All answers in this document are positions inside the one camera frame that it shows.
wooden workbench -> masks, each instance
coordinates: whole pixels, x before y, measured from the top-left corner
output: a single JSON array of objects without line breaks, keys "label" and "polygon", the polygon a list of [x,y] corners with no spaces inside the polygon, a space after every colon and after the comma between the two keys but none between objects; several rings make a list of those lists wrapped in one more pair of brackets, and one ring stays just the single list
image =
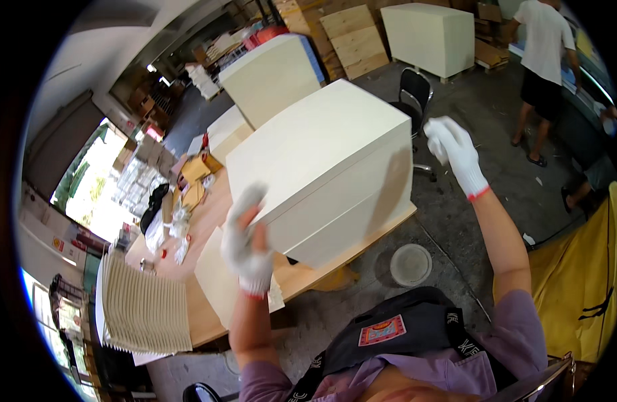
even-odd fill
[{"label": "wooden workbench", "polygon": [[[197,205],[193,211],[188,232],[192,240],[183,264],[177,265],[174,260],[175,246],[178,243],[176,239],[169,239],[161,246],[160,250],[167,250],[167,256],[165,259],[155,259],[154,264],[158,276],[186,283],[188,323],[190,325],[190,338],[193,347],[198,347],[228,333],[227,329],[220,323],[219,317],[217,317],[217,314],[210,306],[206,296],[204,296],[204,292],[201,290],[194,275],[197,259],[206,245],[206,241],[208,241],[208,238],[217,226],[224,224],[228,209],[232,205],[226,170],[221,169],[215,175],[215,184],[210,189],[204,204]],[[275,279],[277,279],[280,285],[284,301],[287,302],[301,294],[319,282],[320,279],[325,278],[331,272],[352,261],[379,238],[392,231],[415,212],[416,207],[412,204],[409,210],[398,216],[398,218],[385,223],[384,226],[369,234],[362,242],[352,246],[337,258],[318,269],[313,269],[301,263],[290,265],[284,255],[275,253],[273,270],[275,272]],[[145,247],[143,237],[140,237],[126,254],[125,260],[129,265],[138,268],[142,258],[151,259],[152,255]]]}]

apron strap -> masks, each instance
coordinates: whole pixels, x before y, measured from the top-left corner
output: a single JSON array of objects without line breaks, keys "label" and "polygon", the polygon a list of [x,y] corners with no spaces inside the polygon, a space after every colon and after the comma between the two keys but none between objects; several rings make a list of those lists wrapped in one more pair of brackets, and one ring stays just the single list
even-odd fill
[{"label": "apron strap", "polygon": [[514,377],[500,361],[494,358],[490,352],[485,350],[479,342],[467,333],[463,321],[463,310],[459,308],[448,308],[445,323],[447,326],[449,343],[456,349],[460,357],[469,358],[483,351],[487,354],[489,365],[492,367],[492,373],[494,374],[497,390],[503,390],[517,382],[516,377]]},{"label": "apron strap", "polygon": [[322,373],[324,372],[324,356],[326,350],[317,355],[308,370],[305,372],[304,377],[300,378],[293,390],[286,398],[286,402],[305,402],[310,401],[313,398],[313,394],[318,389],[320,382],[322,382]]}]

work glove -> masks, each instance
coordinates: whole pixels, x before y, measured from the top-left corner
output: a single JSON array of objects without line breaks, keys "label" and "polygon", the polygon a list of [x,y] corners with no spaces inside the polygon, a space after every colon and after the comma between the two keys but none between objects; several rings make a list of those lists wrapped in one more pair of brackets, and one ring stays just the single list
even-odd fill
[{"label": "work glove", "polygon": [[481,197],[489,183],[478,166],[478,152],[469,133],[447,116],[430,118],[424,126],[427,147],[442,165],[447,162],[470,201]]},{"label": "work glove", "polygon": [[265,194],[262,185],[244,190],[228,211],[221,245],[222,257],[239,276],[240,288],[257,298],[264,298],[271,288],[272,250],[266,240],[266,226],[249,224],[259,213]]}]

man in white t-shirt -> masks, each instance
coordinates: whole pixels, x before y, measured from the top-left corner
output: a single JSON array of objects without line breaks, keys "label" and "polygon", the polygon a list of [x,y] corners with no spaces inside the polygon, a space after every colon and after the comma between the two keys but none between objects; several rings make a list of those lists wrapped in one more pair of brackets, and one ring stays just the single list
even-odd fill
[{"label": "man in white t-shirt", "polygon": [[510,38],[519,25],[527,26],[525,53],[521,61],[525,67],[521,88],[523,107],[512,145],[520,145],[527,116],[535,109],[542,120],[536,143],[527,160],[541,167],[547,166],[547,161],[540,153],[541,146],[561,107],[561,53],[564,48],[576,78],[577,90],[581,87],[574,38],[568,21],[558,12],[560,7],[560,0],[523,1],[508,26]]}]

black shorts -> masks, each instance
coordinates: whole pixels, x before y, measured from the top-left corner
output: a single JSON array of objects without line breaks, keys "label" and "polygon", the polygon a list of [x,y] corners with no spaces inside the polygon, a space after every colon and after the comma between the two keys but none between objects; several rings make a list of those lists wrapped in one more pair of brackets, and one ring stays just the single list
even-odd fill
[{"label": "black shorts", "polygon": [[532,70],[525,68],[523,87],[521,88],[522,100],[534,106],[534,110],[540,117],[553,121],[561,110],[561,86],[536,75]]}]

